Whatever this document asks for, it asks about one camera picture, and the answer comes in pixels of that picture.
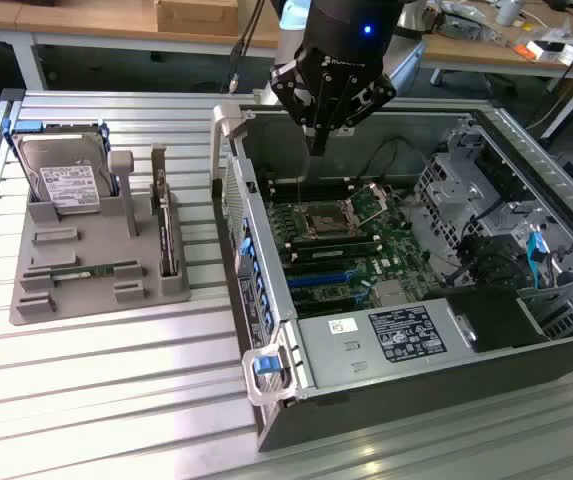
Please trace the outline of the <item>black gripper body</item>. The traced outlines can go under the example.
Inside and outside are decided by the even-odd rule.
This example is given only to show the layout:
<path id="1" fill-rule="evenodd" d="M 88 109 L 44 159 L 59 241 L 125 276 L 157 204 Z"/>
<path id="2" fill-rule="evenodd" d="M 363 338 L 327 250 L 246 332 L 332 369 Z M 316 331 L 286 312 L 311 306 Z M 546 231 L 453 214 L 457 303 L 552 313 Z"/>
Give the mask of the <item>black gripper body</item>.
<path id="1" fill-rule="evenodd" d="M 326 83 L 343 87 L 350 75 L 374 80 L 397 25 L 395 1 L 313 1 L 297 69 L 317 105 Z"/>

